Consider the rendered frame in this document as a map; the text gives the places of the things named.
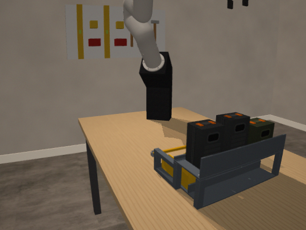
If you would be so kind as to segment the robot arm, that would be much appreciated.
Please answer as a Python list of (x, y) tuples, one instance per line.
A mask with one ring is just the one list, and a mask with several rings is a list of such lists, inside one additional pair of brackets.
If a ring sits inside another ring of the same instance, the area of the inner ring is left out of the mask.
[(159, 53), (154, 30), (148, 23), (152, 17), (152, 7), (153, 0), (124, 0), (123, 20), (137, 42), (144, 68), (155, 72), (164, 66), (164, 57)]

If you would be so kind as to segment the yellow open bin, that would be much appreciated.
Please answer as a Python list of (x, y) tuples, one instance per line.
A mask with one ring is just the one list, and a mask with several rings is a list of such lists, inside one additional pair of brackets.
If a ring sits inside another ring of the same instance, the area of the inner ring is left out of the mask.
[[(162, 160), (162, 168), (173, 177), (173, 168)], [(196, 177), (191, 175), (187, 170), (182, 168), (181, 171), (181, 185), (188, 190), (188, 185), (196, 182)]]

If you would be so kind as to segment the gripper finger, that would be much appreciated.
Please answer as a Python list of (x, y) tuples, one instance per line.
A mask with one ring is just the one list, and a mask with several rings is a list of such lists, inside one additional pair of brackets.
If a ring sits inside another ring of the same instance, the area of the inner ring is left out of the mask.
[(228, 0), (228, 9), (233, 9), (233, 1)]
[(242, 0), (242, 5), (243, 6), (248, 6), (248, 2), (249, 2), (249, 0)]

